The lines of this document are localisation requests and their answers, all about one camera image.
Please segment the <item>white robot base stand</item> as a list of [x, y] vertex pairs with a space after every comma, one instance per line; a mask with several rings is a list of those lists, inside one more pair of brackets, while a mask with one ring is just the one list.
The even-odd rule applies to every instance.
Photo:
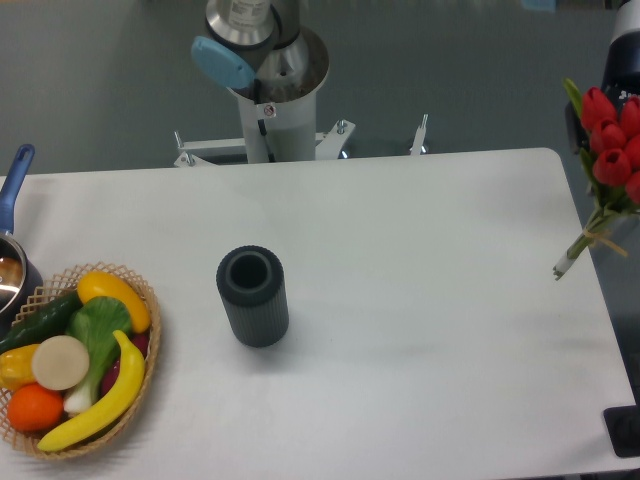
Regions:
[[412, 137], [392, 146], [375, 147], [355, 138], [356, 124], [338, 119], [329, 130], [316, 130], [316, 94], [286, 103], [256, 104], [239, 98], [240, 138], [184, 141], [174, 133], [176, 167], [214, 164], [344, 160], [353, 156], [425, 155], [429, 152], [425, 114]]

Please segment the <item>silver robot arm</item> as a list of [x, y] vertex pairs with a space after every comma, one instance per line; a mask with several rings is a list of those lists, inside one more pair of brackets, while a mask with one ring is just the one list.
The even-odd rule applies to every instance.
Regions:
[[[602, 84], [572, 88], [570, 130], [580, 136], [605, 120], [608, 140], [639, 136], [639, 4], [636, 1], [525, 1], [530, 11], [613, 10], [614, 32]], [[207, 35], [191, 55], [210, 79], [237, 99], [251, 163], [337, 159], [351, 133], [341, 120], [316, 133], [316, 92], [328, 75], [325, 44], [300, 23], [297, 1], [210, 1]]]

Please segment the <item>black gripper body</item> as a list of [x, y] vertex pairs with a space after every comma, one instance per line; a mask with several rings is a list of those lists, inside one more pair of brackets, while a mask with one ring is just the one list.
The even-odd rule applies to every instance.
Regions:
[[575, 8], [611, 10], [615, 23], [603, 79], [597, 95], [585, 96], [567, 81], [565, 91], [569, 103], [565, 121], [570, 149], [577, 154], [588, 146], [591, 127], [605, 113], [614, 112], [624, 121], [623, 131], [635, 136], [639, 133], [639, 108], [631, 104], [639, 97], [639, 3], [637, 1], [570, 1]]

